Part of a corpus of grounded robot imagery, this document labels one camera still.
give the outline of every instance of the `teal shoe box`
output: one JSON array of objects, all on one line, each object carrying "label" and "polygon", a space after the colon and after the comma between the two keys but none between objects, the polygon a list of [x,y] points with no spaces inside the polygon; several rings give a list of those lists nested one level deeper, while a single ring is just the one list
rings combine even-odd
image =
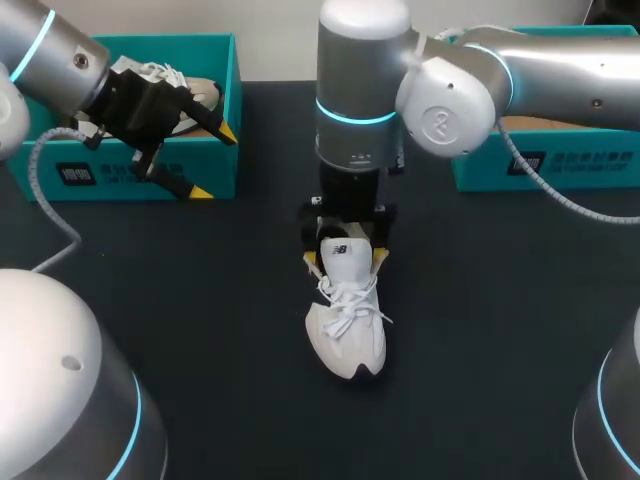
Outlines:
[{"label": "teal shoe box", "polygon": [[[187,77],[209,78],[224,89],[224,117],[240,140],[242,84],[231,34],[98,36],[115,62],[126,55],[139,62],[168,63]],[[20,188],[34,200],[27,179],[27,163],[35,140],[57,126],[46,108],[29,102],[31,131],[28,140],[9,161]],[[39,163],[39,178],[51,201],[175,200],[163,188],[140,182],[130,173],[134,150],[116,139],[106,139],[92,152],[74,140],[47,143]],[[209,192],[214,198],[235,196],[238,145],[225,146],[207,136],[166,140],[158,161],[169,170]]]},{"label": "teal shoe box", "polygon": [[[609,25],[516,30],[532,35],[556,36],[637,35],[631,26]],[[554,188],[640,186],[640,133],[581,128],[524,117],[507,117],[505,123],[523,157]],[[550,128],[540,129],[545,125]],[[455,158],[452,165],[461,192],[539,189],[518,167],[497,130],[480,148],[470,155]]]}]

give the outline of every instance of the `robotic arm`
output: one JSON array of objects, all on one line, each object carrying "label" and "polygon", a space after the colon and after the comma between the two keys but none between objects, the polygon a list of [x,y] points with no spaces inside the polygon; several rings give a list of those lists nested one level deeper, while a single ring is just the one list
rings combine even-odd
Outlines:
[{"label": "robotic arm", "polygon": [[132,166],[138,177],[188,198],[195,186],[155,159],[181,112],[223,143],[235,144],[222,101],[210,111],[186,87],[151,83],[130,70],[117,74],[110,65],[106,48],[39,0],[0,0],[0,162],[28,133],[24,94],[65,115],[86,113],[100,130],[85,145],[96,149],[104,132],[111,133],[140,152]]},{"label": "robotic arm", "polygon": [[396,107],[429,153],[472,152],[503,116],[640,129],[640,42],[635,37],[543,37],[496,27],[453,43],[429,38]]},{"label": "robotic arm", "polygon": [[[637,37],[543,37],[498,27],[460,33],[454,41],[427,38],[419,51],[403,0],[325,1],[316,100],[322,196],[303,208],[307,252],[317,243],[317,217],[372,224],[374,247],[386,247],[396,209],[378,204],[378,182],[383,170],[404,165],[400,119],[424,150],[448,158],[477,149],[503,116],[640,130]],[[574,211],[640,223],[575,205],[527,167]]]}]

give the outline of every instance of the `shoe tongue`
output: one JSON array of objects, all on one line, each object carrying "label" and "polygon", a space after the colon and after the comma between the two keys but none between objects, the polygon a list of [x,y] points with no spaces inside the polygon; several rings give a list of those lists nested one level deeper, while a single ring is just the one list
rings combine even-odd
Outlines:
[{"label": "shoe tongue", "polygon": [[373,251],[367,239],[324,239],[320,255],[332,284],[348,282],[365,286],[371,281]]}]

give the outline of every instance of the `shoelace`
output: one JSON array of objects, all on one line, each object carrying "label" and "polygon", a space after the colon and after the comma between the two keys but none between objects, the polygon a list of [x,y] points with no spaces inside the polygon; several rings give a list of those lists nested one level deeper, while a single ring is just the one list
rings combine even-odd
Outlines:
[{"label": "shoelace", "polygon": [[344,283],[333,286],[329,277],[320,278],[318,290],[331,304],[329,308],[338,310],[338,318],[324,325],[323,332],[337,340],[349,330],[356,318],[364,317],[370,313],[380,316],[389,323],[393,323],[389,317],[367,301],[367,297],[376,288],[377,283],[378,277],[374,276],[371,283],[365,288],[358,288]]},{"label": "shoelace", "polygon": [[174,87],[188,87],[184,74],[175,68],[172,68],[168,63],[165,63],[164,65],[153,62],[145,63],[140,67],[140,71],[145,75],[148,75],[152,80],[159,78],[166,80]]}]

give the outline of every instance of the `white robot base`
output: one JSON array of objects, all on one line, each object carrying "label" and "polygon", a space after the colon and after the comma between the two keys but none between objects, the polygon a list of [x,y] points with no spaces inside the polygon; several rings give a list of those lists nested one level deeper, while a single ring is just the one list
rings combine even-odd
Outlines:
[{"label": "white robot base", "polygon": [[573,420],[583,480],[640,478],[640,313],[604,359]]},{"label": "white robot base", "polygon": [[0,480],[161,480],[152,400],[61,283],[0,270]]}]

